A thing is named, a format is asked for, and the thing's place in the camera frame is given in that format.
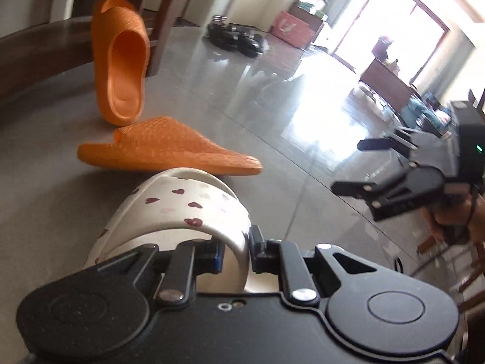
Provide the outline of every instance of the cord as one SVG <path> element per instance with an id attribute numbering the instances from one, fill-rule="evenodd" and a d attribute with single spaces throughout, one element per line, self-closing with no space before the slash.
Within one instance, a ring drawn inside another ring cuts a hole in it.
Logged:
<path id="1" fill-rule="evenodd" d="M 471 207 L 470 207 L 470 213 L 468 215 L 467 222 L 465 224 L 465 228 L 463 228 L 463 231 L 457 237 L 455 237 L 452 240 L 452 242 L 449 242 L 448 243 L 448 246 L 446 248 L 439 250 L 438 253 L 436 253 L 435 255 L 433 255 L 430 259 L 428 259 L 427 261 L 425 261 L 418 268 L 416 268 L 413 272 L 411 272 L 409 274 L 410 277 L 416 276 L 416 274 L 418 274 L 419 272 L 423 271 L 423 269 L 425 269 L 429 264 L 431 264 L 432 262 L 436 261 L 436 259 L 438 257 L 443 256 L 446 252 L 448 252 L 448 250 L 450 250 L 452 248 L 452 246 L 454 244 L 456 244 L 457 242 L 461 242 L 462 240 L 466 240 L 468 238 L 468 235 L 470 233 L 468 231 L 468 225 L 470 224 L 473 216 L 475 215 L 475 210 L 476 210 L 476 207 L 477 207 L 477 198 L 478 198 L 478 193 L 480 192 L 480 190 L 481 190 L 481 186 L 479 186 L 479 185 L 474 185 L 471 188 Z M 397 271 L 397 272 L 400 272 L 401 274 L 404 273 L 403 272 L 403 267 L 402 267 L 402 262 L 401 262 L 401 259 L 399 259 L 399 257 L 395 257 L 395 259 L 394 259 L 394 270 Z"/>

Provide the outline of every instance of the door frame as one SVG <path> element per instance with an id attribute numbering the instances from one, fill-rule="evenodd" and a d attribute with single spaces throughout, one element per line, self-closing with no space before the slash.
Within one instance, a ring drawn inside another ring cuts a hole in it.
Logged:
<path id="1" fill-rule="evenodd" d="M 332 56 L 334 58 L 337 58 L 338 55 L 336 54 L 336 51 L 338 50 L 338 48 L 340 47 L 340 45 L 342 45 L 343 43 L 343 40 L 345 39 L 345 37 L 347 36 L 347 34 L 350 32 L 350 30 L 352 29 L 352 26 L 355 24 L 355 22 L 357 21 L 358 18 L 360 18 L 360 15 L 362 14 L 363 10 L 367 7 L 367 4 L 369 3 L 370 0 L 367 0 L 365 2 L 365 4 L 362 6 L 362 8 L 360 9 L 358 15 L 354 18 L 354 20 L 352 21 L 352 24 L 349 26 L 349 28 L 347 29 L 347 31 L 345 32 L 344 36 L 342 37 L 342 39 L 339 41 L 338 45 L 336 46 L 336 48 L 334 49 L 333 53 L 332 53 Z M 435 49 L 433 50 L 433 52 L 431 52 L 431 55 L 428 57 L 428 59 L 426 60 L 426 62 L 424 62 L 423 66 L 418 70 L 418 72 L 409 80 L 409 84 L 413 84 L 413 82 L 416 80 L 416 78 L 419 76 L 419 74 L 421 74 L 421 72 L 423 71 L 423 69 L 426 67 L 426 64 L 429 63 L 429 61 L 431 60 L 431 58 L 435 55 L 436 51 L 438 50 L 438 48 L 440 47 L 441 43 L 443 42 L 443 40 L 445 39 L 445 37 L 448 35 L 448 32 L 450 31 L 450 28 L 433 12 L 430 10 L 430 8 L 428 8 L 421 0 L 413 0 L 416 5 L 413 9 L 417 7 L 420 7 L 424 12 L 426 12 L 443 30 L 443 35 L 441 36 L 440 40 L 438 41 L 438 43 L 436 44 L 436 47 Z"/>

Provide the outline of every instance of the wooden chair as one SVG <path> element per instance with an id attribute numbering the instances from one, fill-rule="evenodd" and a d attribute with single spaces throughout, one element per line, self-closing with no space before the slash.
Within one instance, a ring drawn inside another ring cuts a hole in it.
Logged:
<path id="1" fill-rule="evenodd" d="M 143 10 L 144 0 L 128 0 Z M 151 55 L 147 76 L 157 73 L 163 49 L 186 0 L 162 0 L 149 32 Z M 91 17 L 38 25 L 0 38 L 0 97 L 15 93 L 93 60 Z"/>

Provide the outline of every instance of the pink heart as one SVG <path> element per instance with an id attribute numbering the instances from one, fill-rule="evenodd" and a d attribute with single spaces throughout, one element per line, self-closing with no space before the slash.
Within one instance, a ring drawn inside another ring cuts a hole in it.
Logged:
<path id="1" fill-rule="evenodd" d="M 195 202 L 195 201 L 189 202 L 189 207 L 202 209 L 202 205 L 200 205 L 198 202 Z"/>
<path id="2" fill-rule="evenodd" d="M 187 223 L 189 226 L 194 226 L 194 227 L 202 226 L 202 220 L 200 220 L 198 218 L 184 219 L 184 222 Z"/>
<path id="3" fill-rule="evenodd" d="M 108 230 L 104 229 L 101 234 L 99 235 L 98 239 L 103 237 L 103 235 L 105 235 L 106 233 L 108 232 Z"/>

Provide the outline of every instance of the orange slipper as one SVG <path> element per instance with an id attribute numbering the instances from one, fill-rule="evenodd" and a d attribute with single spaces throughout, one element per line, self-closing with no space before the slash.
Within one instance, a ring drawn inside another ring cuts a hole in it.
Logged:
<path id="1" fill-rule="evenodd" d="M 143 19 L 126 0 L 100 0 L 91 24 L 98 106 L 117 126 L 138 120 L 143 109 L 149 38 Z"/>
<path id="2" fill-rule="evenodd" d="M 224 149 L 199 132 L 162 116 L 115 131 L 115 143 L 84 143 L 78 158 L 108 169 L 159 172 L 190 167 L 213 175 L 257 175 L 258 159 Z"/>

